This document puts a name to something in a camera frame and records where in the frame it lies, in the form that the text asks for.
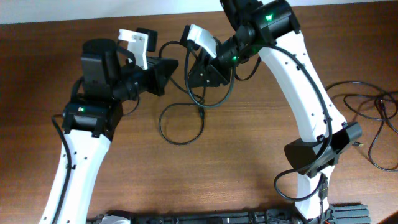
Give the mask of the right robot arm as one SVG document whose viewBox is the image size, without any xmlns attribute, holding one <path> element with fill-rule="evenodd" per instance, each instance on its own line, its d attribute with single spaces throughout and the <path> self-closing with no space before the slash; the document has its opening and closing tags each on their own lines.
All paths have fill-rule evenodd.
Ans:
<svg viewBox="0 0 398 224">
<path fill-rule="evenodd" d="M 297 175 L 292 198 L 294 223 L 353 223 L 359 211 L 328 203 L 331 175 L 340 155 L 361 135 L 328 96 L 308 56 L 300 24 L 287 1 L 222 1 L 234 35 L 225 42 L 206 29 L 190 24 L 184 31 L 189 50 L 199 52 L 185 69 L 185 85 L 233 86 L 238 65 L 252 56 L 268 66 L 277 80 L 297 123 L 299 137 L 284 148 L 290 171 Z"/>
</svg>

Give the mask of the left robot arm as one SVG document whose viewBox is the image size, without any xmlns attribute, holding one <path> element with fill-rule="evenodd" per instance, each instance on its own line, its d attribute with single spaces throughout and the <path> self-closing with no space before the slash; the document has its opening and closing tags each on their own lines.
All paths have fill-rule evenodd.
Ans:
<svg viewBox="0 0 398 224">
<path fill-rule="evenodd" d="M 111 39 L 91 39 L 82 46 L 83 76 L 73 85 L 61 117 L 52 120 L 62 141 L 60 160 L 41 223 L 85 223 L 101 164 L 125 115 L 123 102 L 157 96 L 178 67 L 171 58 L 149 57 L 149 68 Z"/>
</svg>

